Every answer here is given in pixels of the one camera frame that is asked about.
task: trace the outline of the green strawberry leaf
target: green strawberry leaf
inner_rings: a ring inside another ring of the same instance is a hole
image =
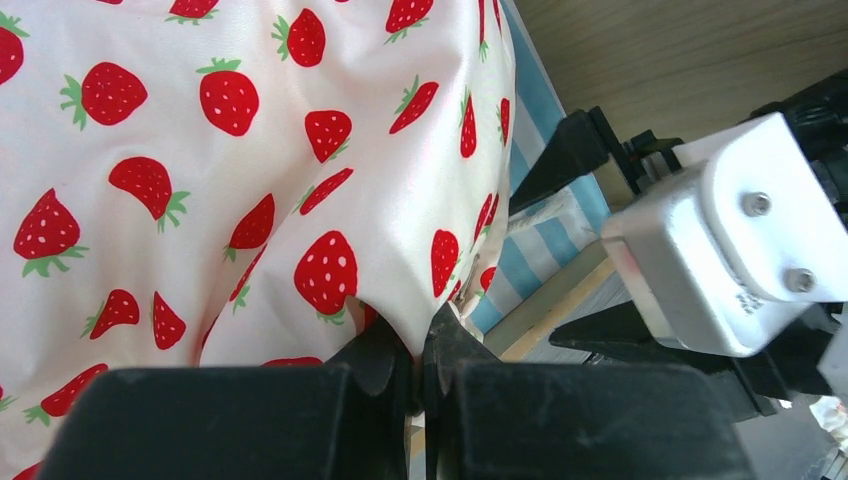
[[[277,49],[277,53],[282,55],[283,58],[281,60],[285,61],[285,59],[289,58],[289,24],[283,17],[277,15],[277,23],[274,24],[274,28],[277,30],[277,33],[272,33],[271,38],[282,42],[280,48]]]
[[[28,33],[17,27],[20,21],[20,18],[7,17],[3,12],[0,12],[0,28],[4,28],[19,37],[28,37]]]
[[[84,258],[79,252],[87,252],[88,247],[73,246],[60,253],[59,257]]]
[[[460,114],[459,114],[459,128],[462,130],[462,124],[465,123],[465,107],[468,106],[468,97],[471,94],[468,92],[468,85],[465,86],[465,95],[462,96],[462,103],[459,105]]]
[[[185,205],[183,205],[181,201],[189,195],[189,192],[174,192],[171,195],[171,199],[168,200],[168,205],[165,206],[165,215],[159,217],[159,221],[157,222],[159,233],[163,233],[165,231],[165,218],[168,218],[168,220],[170,220],[171,223],[174,224],[174,227],[180,226],[180,220],[177,218],[176,215],[174,215],[174,212],[187,212]]]
[[[70,270],[67,265],[62,263],[62,260],[59,257],[74,257],[74,258],[82,258],[79,251],[86,251],[88,248],[86,247],[71,247],[68,250],[60,253],[59,255],[50,255],[47,257],[34,258],[32,260],[27,260],[24,264],[24,271],[21,277],[26,277],[33,271],[37,272],[44,278],[50,277],[49,268],[50,265],[56,265],[56,268],[59,269],[60,272],[67,272]]]
[[[409,90],[403,89],[403,100],[401,100],[400,106],[395,110],[395,115],[406,110],[406,107],[409,106],[409,102],[415,98],[415,94],[418,92],[418,75],[415,76],[415,80],[412,82],[412,88]]]
[[[27,424],[30,424],[35,420],[41,420],[41,423],[43,423],[45,427],[50,426],[50,415],[48,415],[41,406],[24,410],[24,415],[26,415]]]
[[[310,196],[312,196],[312,192],[314,191],[315,187],[309,187],[309,190],[307,190],[306,193],[302,197],[300,197],[300,201],[298,201],[297,205],[295,205],[294,210],[292,210],[292,215],[294,215],[298,210],[300,210],[300,207],[302,207],[303,204],[306,203],[306,200]]]
[[[85,337],[86,335],[91,333],[92,330],[94,330],[94,326],[97,325],[97,320],[99,320],[100,315],[103,314],[103,307],[105,306],[106,302],[101,302],[100,308],[97,309],[97,313],[95,313],[93,317],[88,317],[85,319],[85,330],[82,331],[82,335],[80,335],[80,338]]]
[[[230,259],[231,262],[236,261],[236,249],[230,248],[229,245],[224,247],[224,261],[226,261],[228,258]]]
[[[403,30],[398,30],[397,32],[393,33],[388,40],[383,42],[383,45],[386,45],[388,43],[395,43],[396,41],[398,41],[398,39],[406,38],[406,36],[409,34],[410,28],[418,28],[422,26],[427,20],[429,20],[429,18],[424,17],[421,20],[418,20],[417,22],[413,23],[412,25],[404,28]]]
[[[241,65],[241,60],[229,60],[212,57],[212,66],[198,68],[197,73],[215,73],[215,72],[232,72]]]
[[[238,307],[246,307],[247,306],[247,302],[244,301],[244,297],[247,296],[247,292],[249,292],[249,291],[250,291],[250,285],[245,285],[245,286],[241,287],[241,290],[239,290],[238,296],[236,297],[235,301],[233,302],[233,315],[236,314],[236,309],[238,309]]]
[[[345,313],[344,307],[342,307],[341,310],[339,310],[338,312],[336,312],[332,315],[324,315],[323,313],[321,313],[317,310],[315,311],[315,315],[317,315],[318,318],[320,318],[321,320],[324,320],[325,323],[332,323],[333,325],[344,325],[344,320],[342,320],[342,317],[344,317],[344,313]]]
[[[483,40],[483,43],[480,44],[480,61],[486,63],[486,57],[489,52],[489,44]]]
[[[9,405],[11,405],[17,399],[18,399],[18,397],[8,397],[8,396],[6,398],[0,399],[0,412],[9,408]]]
[[[337,148],[337,149],[336,149],[336,151],[335,151],[335,152],[333,152],[333,154],[332,154],[332,155],[330,155],[330,158],[328,158],[327,160],[332,160],[332,159],[334,159],[334,158],[338,157],[340,153],[342,153],[343,151],[345,151],[345,150],[347,149],[347,141],[348,141],[348,140],[350,140],[350,137],[345,138],[345,141],[344,141],[344,142],[342,142],[342,144],[341,144],[341,145],[339,145],[339,148]]]
[[[174,193],[171,195],[171,200],[170,200],[170,202],[181,202],[181,201],[183,201],[186,197],[188,197],[189,195],[191,195],[189,192],[174,192]]]
[[[191,22],[194,26],[198,26],[198,25],[200,25],[199,20],[209,20],[210,18],[215,18],[215,17],[212,16],[212,14],[216,13],[217,11],[218,11],[217,9],[209,10],[209,13],[207,13],[206,15],[204,15],[200,18],[191,18],[191,17],[183,17],[181,15],[174,15],[172,17],[166,18],[165,21],[171,22],[173,20],[176,20],[177,23],[179,23],[180,25],[182,25],[186,22]]]
[[[88,114],[85,112],[85,108],[82,106],[82,87],[80,87],[79,82],[74,80],[70,75],[65,75],[65,81],[68,82],[68,86],[59,90],[60,95],[65,95],[71,100],[59,105],[59,108],[62,110],[68,107],[74,107],[74,125],[80,125],[80,131],[85,128],[85,123],[88,120]]]

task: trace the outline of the blue and white stripes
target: blue and white stripes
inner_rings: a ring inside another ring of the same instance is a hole
[[[539,61],[527,30],[512,0],[502,0],[503,16],[509,23],[515,45],[515,122],[510,160],[512,191],[542,154],[565,116],[550,80]],[[586,245],[598,238],[609,207],[594,176],[587,175],[568,187],[579,208],[507,237],[498,273],[489,293],[471,319],[483,332],[490,330],[507,313],[564,267]]]

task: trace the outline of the screw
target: screw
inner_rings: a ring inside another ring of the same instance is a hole
[[[749,217],[761,217],[771,210],[771,198],[763,192],[749,193],[742,199],[742,209]]]
[[[816,288],[816,276],[806,268],[786,271],[786,288],[796,293],[809,293]]]

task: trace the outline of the cloth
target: cloth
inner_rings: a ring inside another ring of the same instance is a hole
[[[104,371],[320,362],[376,312],[415,354],[480,301],[510,193],[498,0],[0,12],[0,478]]]
[[[513,0],[502,3],[501,16],[512,34],[516,62],[515,128],[509,162],[513,192],[542,154],[565,111]],[[599,238],[610,211],[594,175],[577,179],[560,194],[565,208],[556,218],[517,231],[504,242],[491,287],[471,315],[483,332]]]

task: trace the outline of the black plastic part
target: black plastic part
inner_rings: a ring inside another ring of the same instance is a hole
[[[689,368],[468,362],[441,423],[446,480],[754,478]]]
[[[539,160],[510,198],[509,214],[518,213],[591,173],[607,162],[611,146],[621,148],[599,108],[590,113],[577,110],[562,119]]]
[[[751,118],[781,112],[808,160],[822,158],[848,144],[848,69],[751,113]]]
[[[453,314],[446,304],[433,317],[422,354],[422,394],[427,428],[426,440],[427,480],[435,480],[436,472],[443,455],[452,455],[450,445],[442,441],[442,409],[457,368],[465,362],[500,363],[498,357],[478,342]]]
[[[762,352],[736,359],[660,345],[633,302],[626,302],[557,328],[550,343],[625,362],[694,367],[715,379],[735,421],[741,421],[775,413],[765,396],[791,400],[796,393],[832,395],[817,368],[832,337],[819,326],[830,325],[829,318],[814,305]]]
[[[39,479],[405,479],[409,355],[382,320],[357,340],[317,367],[104,373]]]

